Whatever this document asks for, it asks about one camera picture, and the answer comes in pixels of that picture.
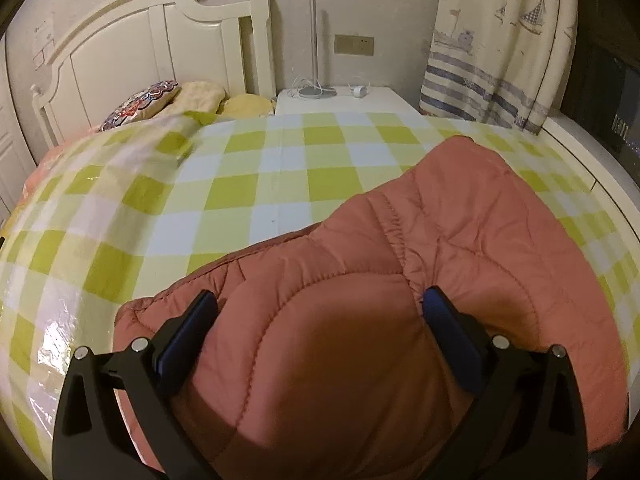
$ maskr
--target door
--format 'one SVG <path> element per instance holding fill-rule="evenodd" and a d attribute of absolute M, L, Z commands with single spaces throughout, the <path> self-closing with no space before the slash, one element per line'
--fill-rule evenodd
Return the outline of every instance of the door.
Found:
<path fill-rule="evenodd" d="M 22 186 L 35 167 L 15 115 L 3 36 L 0 38 L 0 199 L 9 211 L 20 199 Z"/>

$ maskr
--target mattress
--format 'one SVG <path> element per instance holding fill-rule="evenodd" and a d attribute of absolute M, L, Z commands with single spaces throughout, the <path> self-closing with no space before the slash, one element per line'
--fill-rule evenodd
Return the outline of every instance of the mattress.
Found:
<path fill-rule="evenodd" d="M 329 216 L 450 136 L 495 150 L 591 264 L 612 309 L 628 382 L 640 368 L 638 265 L 590 190 L 529 134 L 395 114 L 305 114 L 202 124 L 173 116 L 70 146 L 11 218 L 0 251 L 0 405 L 50 476 L 70 350 L 111 349 L 121 303 L 201 265 Z"/>

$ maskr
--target white wooden headboard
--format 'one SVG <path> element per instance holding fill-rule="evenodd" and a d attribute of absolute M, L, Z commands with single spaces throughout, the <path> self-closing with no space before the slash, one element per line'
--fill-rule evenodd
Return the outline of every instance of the white wooden headboard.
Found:
<path fill-rule="evenodd" d="M 250 16 L 258 93 L 275 97 L 269 0 L 111 0 L 58 43 L 46 92 L 33 108 L 50 147 L 100 125 L 133 93 L 163 79 L 210 80 L 246 92 L 239 19 Z"/>

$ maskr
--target gray wall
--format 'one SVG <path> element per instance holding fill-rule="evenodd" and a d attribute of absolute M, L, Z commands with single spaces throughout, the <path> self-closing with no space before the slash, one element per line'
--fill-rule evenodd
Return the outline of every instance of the gray wall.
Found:
<path fill-rule="evenodd" d="M 43 91 L 50 69 L 34 69 L 31 57 L 33 29 L 53 13 L 56 40 L 104 0 L 26 0 L 7 31 L 7 57 L 15 107 L 27 143 L 36 161 L 47 147 L 38 132 L 31 108 L 32 84 Z M 218 5 L 243 0 L 200 0 Z M 390 86 L 417 107 L 426 67 L 438 0 L 318 0 L 319 73 L 334 85 L 361 75 L 372 85 Z M 361 34 L 376 38 L 374 57 L 333 54 L 334 34 Z M 310 75 L 308 0 L 273 0 L 273 39 L 278 89 L 296 76 Z"/>

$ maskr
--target bed post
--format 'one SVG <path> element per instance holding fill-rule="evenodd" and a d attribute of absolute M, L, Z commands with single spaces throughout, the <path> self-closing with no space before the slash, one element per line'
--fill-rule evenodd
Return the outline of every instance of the bed post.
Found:
<path fill-rule="evenodd" d="M 271 46 L 271 9 L 269 0 L 251 0 L 251 22 L 254 28 L 255 66 L 258 93 L 267 99 L 276 97 Z"/>
<path fill-rule="evenodd" d="M 31 92 L 33 94 L 33 97 L 31 98 L 33 111 L 36 114 L 36 119 L 38 120 L 38 125 L 40 126 L 40 130 L 43 133 L 44 140 L 47 143 L 47 147 L 51 149 L 54 146 L 58 145 L 58 140 L 56 139 L 56 135 L 53 132 L 51 124 L 49 123 L 49 118 L 47 117 L 46 111 L 42 106 L 40 106 L 40 98 L 42 97 L 42 92 L 40 92 L 40 88 L 37 85 L 31 85 Z"/>

